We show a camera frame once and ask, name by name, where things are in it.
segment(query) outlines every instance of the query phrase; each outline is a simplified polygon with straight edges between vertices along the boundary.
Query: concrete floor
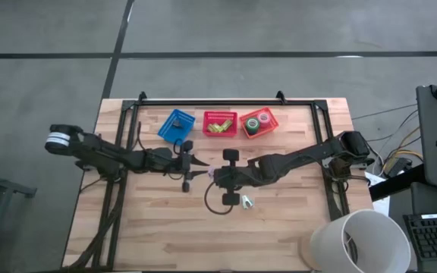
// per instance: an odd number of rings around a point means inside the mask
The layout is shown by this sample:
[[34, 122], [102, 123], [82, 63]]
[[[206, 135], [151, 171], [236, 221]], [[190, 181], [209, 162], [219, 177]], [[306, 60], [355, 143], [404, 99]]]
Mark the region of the concrete floor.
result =
[[[0, 0], [0, 53], [112, 52], [127, 0]], [[136, 0], [123, 52], [434, 51], [437, 0]], [[48, 154], [52, 123], [91, 131], [109, 59], [0, 60], [0, 177], [38, 187], [16, 197], [0, 272], [56, 269], [82, 176]], [[120, 60], [111, 98], [347, 97], [352, 117], [415, 103], [437, 84], [437, 57]], [[367, 139], [414, 108], [354, 121]], [[411, 121], [382, 150], [395, 148]], [[383, 142], [372, 143], [380, 149]], [[420, 142], [413, 144], [420, 151]], [[392, 213], [406, 199], [393, 198]]]

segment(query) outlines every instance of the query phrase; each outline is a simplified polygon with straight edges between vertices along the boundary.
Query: keyboard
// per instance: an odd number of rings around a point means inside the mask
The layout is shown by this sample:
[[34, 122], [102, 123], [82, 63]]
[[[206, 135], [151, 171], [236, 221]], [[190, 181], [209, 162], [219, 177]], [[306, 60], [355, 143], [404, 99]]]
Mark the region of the keyboard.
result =
[[417, 258], [437, 260], [437, 214], [404, 215], [404, 221]]

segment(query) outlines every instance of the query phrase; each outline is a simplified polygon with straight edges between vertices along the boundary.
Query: blue basket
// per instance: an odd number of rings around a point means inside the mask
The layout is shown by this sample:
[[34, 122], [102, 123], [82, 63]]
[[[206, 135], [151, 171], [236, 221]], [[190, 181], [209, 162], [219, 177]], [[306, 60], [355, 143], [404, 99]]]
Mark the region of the blue basket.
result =
[[[174, 121], [178, 121], [181, 127], [178, 128], [173, 126]], [[174, 143], [178, 139], [184, 141], [185, 137], [187, 137], [188, 133], [193, 128], [194, 123], [194, 116], [175, 109], [163, 124], [161, 129], [159, 129], [158, 135], [170, 143]]]

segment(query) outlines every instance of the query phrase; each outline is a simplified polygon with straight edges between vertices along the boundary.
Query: plastic bin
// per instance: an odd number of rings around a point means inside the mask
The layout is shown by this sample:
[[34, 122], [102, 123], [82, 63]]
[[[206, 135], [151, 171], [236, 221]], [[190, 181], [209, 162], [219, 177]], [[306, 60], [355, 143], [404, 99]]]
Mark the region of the plastic bin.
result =
[[[222, 125], [226, 120], [231, 120], [232, 125], [223, 133], [210, 132], [209, 124]], [[237, 112], [231, 111], [205, 111], [203, 113], [203, 134], [208, 137], [233, 137], [237, 134]]]
[[[247, 119], [257, 117], [257, 115], [259, 115], [260, 113], [263, 113], [263, 112], [269, 114], [269, 117], [271, 117], [271, 122], [269, 122], [269, 125], [267, 127], [264, 127], [264, 126], [259, 127], [259, 131], [257, 133], [255, 133], [254, 135], [249, 135], [249, 133], [246, 130], [246, 125], [245, 125]], [[251, 112], [247, 115], [243, 115], [239, 118], [239, 122], [241, 123], [241, 126], [244, 129], [245, 134], [250, 139], [256, 138], [258, 136], [262, 136], [265, 133], [272, 132], [277, 126], [279, 126], [278, 121], [276, 120], [276, 118], [274, 118], [274, 115], [271, 113], [271, 109], [269, 109], [269, 107], [265, 107], [265, 108], [262, 108], [260, 110]]]
[[[182, 127], [173, 126], [173, 122], [178, 121]], [[164, 138], [169, 143], [174, 143], [180, 139], [185, 141], [188, 133], [193, 128], [195, 117], [178, 109], [173, 110], [166, 122], [159, 129], [158, 135]]]

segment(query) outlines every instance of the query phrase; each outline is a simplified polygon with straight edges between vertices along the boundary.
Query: wooden table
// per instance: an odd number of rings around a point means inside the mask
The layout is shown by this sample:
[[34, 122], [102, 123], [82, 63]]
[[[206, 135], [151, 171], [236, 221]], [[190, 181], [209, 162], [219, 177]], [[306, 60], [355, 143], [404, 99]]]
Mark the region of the wooden table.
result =
[[[327, 99], [334, 134], [353, 130], [346, 99]], [[96, 133], [111, 143], [121, 109], [121, 99], [105, 99], [100, 108]], [[248, 158], [269, 153], [288, 153], [316, 144], [312, 115], [306, 106], [272, 106], [279, 127], [265, 136], [249, 140], [240, 129], [234, 138], [209, 138], [202, 134], [203, 112], [236, 111], [239, 116], [257, 106], [179, 107], [196, 117], [192, 132], [193, 153], [211, 166], [228, 163], [222, 159], [224, 148], [239, 149], [245, 165]], [[172, 147], [157, 135], [174, 108], [140, 107], [140, 138], [146, 148]], [[126, 143], [128, 124], [123, 143]], [[192, 170], [203, 169], [193, 166]], [[85, 175], [83, 185], [98, 174]], [[276, 184], [245, 187], [255, 202], [253, 209], [236, 206], [229, 215], [214, 215], [203, 204], [203, 194], [210, 179], [200, 175], [191, 182], [189, 193], [181, 192], [181, 180], [160, 174], [129, 173], [115, 270], [134, 271], [265, 271], [307, 270], [297, 254], [297, 240], [329, 221], [328, 207], [320, 167], [316, 164], [290, 171]], [[373, 207], [363, 180], [350, 180], [347, 198], [352, 212]], [[85, 250], [96, 234], [105, 192], [105, 182], [86, 189], [78, 199], [74, 222], [63, 265], [70, 265]], [[209, 203], [215, 210], [222, 205], [223, 190], [213, 187]]]

